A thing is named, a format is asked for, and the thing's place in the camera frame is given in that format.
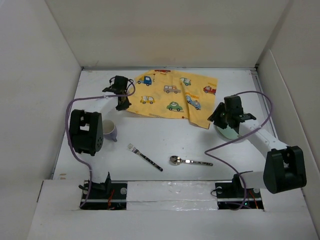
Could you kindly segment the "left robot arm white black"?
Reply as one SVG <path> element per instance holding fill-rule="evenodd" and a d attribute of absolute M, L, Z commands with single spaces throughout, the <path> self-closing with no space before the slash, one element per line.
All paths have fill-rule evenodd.
<path fill-rule="evenodd" d="M 83 97 L 79 101 L 110 99 L 112 109 L 124 111 L 131 105 L 129 96 L 133 94 L 130 88 L 135 88 L 134 81 L 124 76 L 116 75 L 109 80 L 109 86 L 102 90 L 102 96 Z M 103 145 L 103 117 L 100 112 L 89 112 L 83 109 L 69 110 L 67 120 L 71 148 L 79 154 L 94 156 Z"/>

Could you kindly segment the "purple ceramic mug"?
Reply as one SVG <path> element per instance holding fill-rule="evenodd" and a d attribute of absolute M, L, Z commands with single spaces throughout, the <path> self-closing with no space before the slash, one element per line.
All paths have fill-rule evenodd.
<path fill-rule="evenodd" d="M 117 142 L 117 127 L 112 120 L 105 119 L 102 122 L 103 136 L 105 139 Z"/>

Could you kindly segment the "yellow vehicle print cloth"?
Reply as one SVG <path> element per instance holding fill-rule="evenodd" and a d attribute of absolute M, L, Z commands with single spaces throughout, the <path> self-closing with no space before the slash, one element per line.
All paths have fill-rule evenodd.
<path fill-rule="evenodd" d="M 152 118 L 187 119 L 208 129 L 218 79 L 177 70 L 149 70 L 135 79 L 128 112 Z"/>

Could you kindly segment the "metal fork patterned handle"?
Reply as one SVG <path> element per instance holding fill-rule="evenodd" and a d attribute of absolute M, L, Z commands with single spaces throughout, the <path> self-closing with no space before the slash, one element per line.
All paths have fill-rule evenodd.
<path fill-rule="evenodd" d="M 147 156 L 145 156 L 144 154 L 142 154 L 134 145 L 132 145 L 131 143 L 128 145 L 128 149 L 133 152 L 134 154 L 140 156 L 141 158 L 143 158 L 145 161 L 147 161 L 149 164 L 151 164 L 153 167 L 155 167 L 157 170 L 159 170 L 160 172 L 163 171 L 163 168 L 160 167 L 158 164 L 156 164 L 154 161 L 152 161 L 150 158 L 148 158 Z"/>

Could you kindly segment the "light green floral plate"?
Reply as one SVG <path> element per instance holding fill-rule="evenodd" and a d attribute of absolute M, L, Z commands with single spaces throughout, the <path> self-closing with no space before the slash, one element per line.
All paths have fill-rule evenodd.
<path fill-rule="evenodd" d="M 246 138 L 241 138 L 241 136 L 232 128 L 230 128 L 229 126 L 225 129 L 222 129 L 218 126 L 215 126 L 215 129 L 219 132 L 219 134 L 224 137 L 225 139 L 227 139 L 228 142 L 231 142 L 233 140 L 234 143 L 241 143 L 246 141 Z"/>

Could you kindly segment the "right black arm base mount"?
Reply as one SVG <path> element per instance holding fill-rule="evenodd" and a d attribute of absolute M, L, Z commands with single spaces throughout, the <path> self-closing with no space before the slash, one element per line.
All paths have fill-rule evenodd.
<path fill-rule="evenodd" d="M 216 181 L 210 194 L 216 198 L 219 210 L 264 209 L 260 190 L 247 188 L 245 193 L 238 174 L 234 174 L 231 180 Z"/>

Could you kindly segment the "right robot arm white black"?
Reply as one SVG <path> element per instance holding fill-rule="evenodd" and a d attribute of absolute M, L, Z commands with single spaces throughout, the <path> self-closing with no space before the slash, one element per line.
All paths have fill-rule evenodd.
<path fill-rule="evenodd" d="M 303 150 L 287 145 L 263 129 L 255 116 L 244 112 L 240 96 L 226 96 L 208 119 L 220 129 L 233 130 L 238 139 L 249 140 L 265 159 L 263 171 L 238 175 L 240 180 L 231 184 L 235 196 L 243 197 L 249 189 L 267 189 L 277 194 L 306 186 Z"/>

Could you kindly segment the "metal spoon patterned handle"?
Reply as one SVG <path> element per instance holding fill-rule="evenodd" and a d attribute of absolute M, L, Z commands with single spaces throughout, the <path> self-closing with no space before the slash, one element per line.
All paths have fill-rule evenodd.
<path fill-rule="evenodd" d="M 212 167 L 213 164 L 210 162 L 203 162 L 203 161 L 195 161 L 195 160 L 190 160 L 190 159 L 182 159 L 179 156 L 176 155 L 172 155 L 169 158 L 169 161 L 173 164 L 173 165 L 181 165 L 181 164 L 187 164 L 187 165 L 200 165 L 200 166 L 209 166 Z"/>

